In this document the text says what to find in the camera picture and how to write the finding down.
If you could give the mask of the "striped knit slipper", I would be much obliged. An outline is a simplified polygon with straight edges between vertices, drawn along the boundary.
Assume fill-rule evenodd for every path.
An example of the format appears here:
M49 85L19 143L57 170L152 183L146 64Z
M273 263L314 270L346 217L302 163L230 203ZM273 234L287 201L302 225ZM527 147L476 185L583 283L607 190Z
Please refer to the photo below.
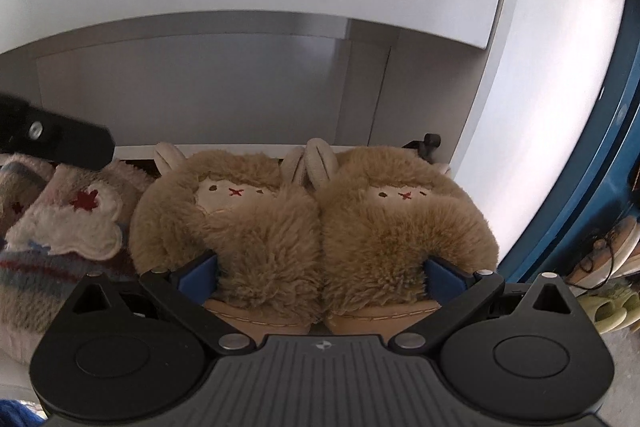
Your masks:
M1 349L27 363L89 272L116 282L136 269L127 251L134 208L153 178L114 160L100 171L59 165L6 233L1 249Z
M22 154L6 158L0 171L1 245L6 243L6 232L24 216L53 173L50 162L39 158Z

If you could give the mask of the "white shoe cabinet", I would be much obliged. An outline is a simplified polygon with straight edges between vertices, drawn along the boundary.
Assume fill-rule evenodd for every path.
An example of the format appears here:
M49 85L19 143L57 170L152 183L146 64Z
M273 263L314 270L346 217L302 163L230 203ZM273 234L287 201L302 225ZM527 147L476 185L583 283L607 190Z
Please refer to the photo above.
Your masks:
M630 0L1 0L1 88L153 144L442 136L506 255L567 184Z

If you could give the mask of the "person blue jeans leg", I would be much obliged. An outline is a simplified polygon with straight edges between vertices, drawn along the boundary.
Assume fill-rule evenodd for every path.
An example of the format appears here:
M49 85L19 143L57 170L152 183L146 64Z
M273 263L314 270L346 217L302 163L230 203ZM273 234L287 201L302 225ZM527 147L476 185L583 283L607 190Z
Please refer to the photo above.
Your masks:
M0 401L0 427L41 427L44 419L14 400Z

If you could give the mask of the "brown fluffy animal slipper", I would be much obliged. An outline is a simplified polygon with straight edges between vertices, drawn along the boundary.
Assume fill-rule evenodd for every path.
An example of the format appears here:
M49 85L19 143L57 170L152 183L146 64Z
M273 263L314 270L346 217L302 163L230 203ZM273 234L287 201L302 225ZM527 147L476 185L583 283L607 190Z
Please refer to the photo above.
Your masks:
M207 311L255 341L308 334L322 315L321 225L304 155L294 147L283 159L226 150L186 157L157 144L160 177L130 225L137 272L176 271L213 251L218 285Z

